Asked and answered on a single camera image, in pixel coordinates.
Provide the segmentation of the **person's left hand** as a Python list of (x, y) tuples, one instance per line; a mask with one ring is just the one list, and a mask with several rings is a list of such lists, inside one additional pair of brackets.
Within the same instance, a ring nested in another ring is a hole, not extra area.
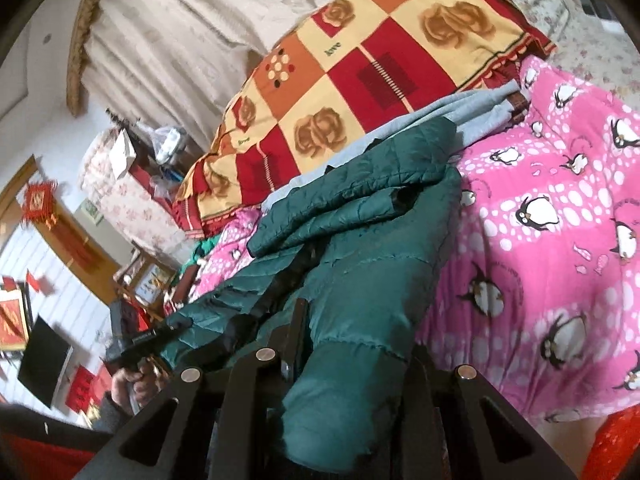
[(160, 390), (168, 385), (169, 375), (149, 359), (134, 368), (120, 368), (112, 377), (111, 398), (126, 414), (137, 414)]

